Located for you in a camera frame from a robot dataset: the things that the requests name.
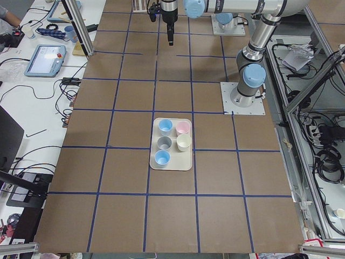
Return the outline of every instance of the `blue cup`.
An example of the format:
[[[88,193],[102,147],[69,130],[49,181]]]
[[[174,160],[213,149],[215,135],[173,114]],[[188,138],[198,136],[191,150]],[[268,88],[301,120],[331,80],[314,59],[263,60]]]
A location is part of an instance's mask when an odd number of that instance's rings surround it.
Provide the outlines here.
[[[158,127],[163,136],[169,136],[171,129],[173,128],[173,122],[169,119],[163,119],[158,124]]]
[[[155,154],[155,161],[159,167],[166,167],[170,161],[170,154],[168,151],[159,150]]]
[[[78,37],[73,26],[70,25],[65,27],[65,33],[71,42],[76,43],[78,41]]]

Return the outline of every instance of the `tray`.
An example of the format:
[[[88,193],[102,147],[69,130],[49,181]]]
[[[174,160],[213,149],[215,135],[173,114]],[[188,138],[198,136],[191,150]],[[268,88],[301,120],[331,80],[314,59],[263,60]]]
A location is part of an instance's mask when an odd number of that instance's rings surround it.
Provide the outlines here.
[[[166,167],[160,167],[157,165],[155,161],[155,153],[160,150],[157,147],[157,140],[162,136],[160,134],[160,130],[158,128],[158,124],[163,119],[169,119],[172,121],[172,130],[169,135],[169,137],[172,140],[171,148],[168,150],[170,153],[170,161],[167,164]],[[177,139],[177,133],[176,133],[176,125],[180,121],[187,121],[190,124],[190,132],[189,135],[192,137],[192,123],[188,119],[172,119],[172,118],[157,118],[153,122],[153,132],[152,132],[152,142],[151,142],[151,153],[150,153],[150,167],[152,169],[156,170],[174,170],[174,171],[188,171],[192,168],[193,165],[193,153],[192,153],[192,147],[193,142],[190,145],[189,149],[187,151],[181,152],[178,150],[176,139]]]

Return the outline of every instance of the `blue cloth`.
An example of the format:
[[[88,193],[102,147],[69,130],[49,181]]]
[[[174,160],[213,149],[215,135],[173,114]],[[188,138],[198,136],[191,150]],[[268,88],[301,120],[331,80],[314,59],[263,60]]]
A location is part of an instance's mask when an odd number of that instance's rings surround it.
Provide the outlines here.
[[[58,38],[58,39],[64,39],[66,36],[65,32],[58,31],[58,30],[38,28],[37,32],[41,35],[51,36],[53,38]]]

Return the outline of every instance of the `pink cup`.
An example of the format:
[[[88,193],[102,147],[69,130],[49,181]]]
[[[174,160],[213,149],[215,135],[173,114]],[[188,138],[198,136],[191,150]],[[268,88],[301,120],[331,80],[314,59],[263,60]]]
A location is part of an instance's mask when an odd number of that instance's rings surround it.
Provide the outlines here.
[[[190,132],[190,124],[187,121],[180,121],[176,125],[176,133],[178,136],[181,134],[189,134],[189,132]]]

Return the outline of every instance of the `person's arm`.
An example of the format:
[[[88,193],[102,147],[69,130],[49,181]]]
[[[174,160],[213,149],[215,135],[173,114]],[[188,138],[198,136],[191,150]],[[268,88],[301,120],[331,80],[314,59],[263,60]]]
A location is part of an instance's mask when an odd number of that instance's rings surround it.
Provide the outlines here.
[[[21,20],[10,11],[7,11],[4,20],[14,27],[18,27],[21,22]]]

